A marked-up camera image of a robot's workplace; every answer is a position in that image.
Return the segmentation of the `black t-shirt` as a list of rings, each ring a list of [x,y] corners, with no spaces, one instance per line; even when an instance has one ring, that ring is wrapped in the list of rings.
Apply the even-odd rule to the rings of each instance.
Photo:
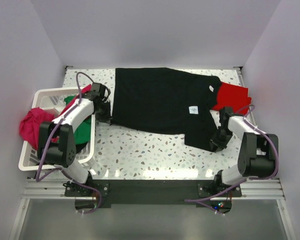
[[[222,82],[217,76],[170,68],[116,68],[111,123],[163,135],[184,135],[187,146],[217,152],[210,113]]]

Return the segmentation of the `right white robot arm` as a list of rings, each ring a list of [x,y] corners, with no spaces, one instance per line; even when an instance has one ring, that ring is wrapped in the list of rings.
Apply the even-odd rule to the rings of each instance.
[[[227,147],[233,135],[241,140],[237,164],[220,170],[209,185],[214,194],[230,191],[247,180],[268,180],[279,171],[279,138],[253,125],[243,115],[220,117],[221,125],[210,140],[218,152]]]

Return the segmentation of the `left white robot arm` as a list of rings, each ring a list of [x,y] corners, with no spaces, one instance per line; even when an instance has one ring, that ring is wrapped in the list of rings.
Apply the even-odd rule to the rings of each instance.
[[[39,127],[37,158],[40,160],[37,182],[54,171],[61,171],[65,177],[82,188],[89,186],[91,173],[76,159],[74,132],[89,116],[101,121],[110,119],[110,103],[96,100],[77,99],[73,105],[53,121],[44,121]]]

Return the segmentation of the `green t-shirt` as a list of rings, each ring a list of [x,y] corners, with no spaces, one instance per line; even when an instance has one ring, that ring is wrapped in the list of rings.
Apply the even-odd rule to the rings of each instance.
[[[67,111],[72,104],[74,103],[74,99],[78,96],[70,95],[64,99],[65,108],[61,112],[63,114]],[[74,131],[74,141],[76,145],[86,144],[91,140],[91,116],[87,117]]]

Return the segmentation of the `folded red t-shirt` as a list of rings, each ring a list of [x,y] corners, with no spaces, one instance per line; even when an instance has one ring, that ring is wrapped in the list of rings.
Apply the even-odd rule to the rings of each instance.
[[[217,92],[216,102],[217,104],[212,107],[214,111],[231,107],[234,113],[246,115],[252,98],[249,97],[248,88],[222,82]]]

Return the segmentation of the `white plastic laundry basket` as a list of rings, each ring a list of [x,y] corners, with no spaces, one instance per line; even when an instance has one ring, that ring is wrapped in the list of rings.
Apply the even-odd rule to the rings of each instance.
[[[19,134],[24,140],[18,163],[21,171],[36,171],[38,169],[40,162],[37,158],[39,124],[43,120],[53,120],[53,118],[58,117],[67,106],[64,99],[69,96],[75,97],[79,94],[78,92],[76,87],[65,87],[38,90],[35,93],[31,110],[19,124]],[[91,167],[95,160],[96,118],[92,115],[90,119],[90,141],[75,156],[75,159],[84,167]]]

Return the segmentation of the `magenta t-shirt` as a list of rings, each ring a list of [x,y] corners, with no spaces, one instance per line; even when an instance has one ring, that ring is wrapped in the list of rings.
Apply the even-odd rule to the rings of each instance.
[[[52,113],[48,113],[40,107],[32,108],[19,124],[19,135],[37,150],[40,124],[42,122],[51,122],[54,118]],[[76,151],[80,152],[86,144],[77,144]]]

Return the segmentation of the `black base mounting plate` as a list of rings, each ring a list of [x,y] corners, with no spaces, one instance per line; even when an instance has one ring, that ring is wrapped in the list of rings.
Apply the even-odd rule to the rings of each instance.
[[[186,199],[206,199],[227,188],[213,180],[101,180],[88,187],[71,181],[63,184],[64,195],[75,198],[76,210],[111,208],[113,205],[184,205]]]

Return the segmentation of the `aluminium frame rail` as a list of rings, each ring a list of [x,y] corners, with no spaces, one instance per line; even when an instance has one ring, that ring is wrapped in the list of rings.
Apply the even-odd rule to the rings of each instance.
[[[75,199],[65,197],[63,180],[26,181],[9,238],[48,239],[76,216]]]

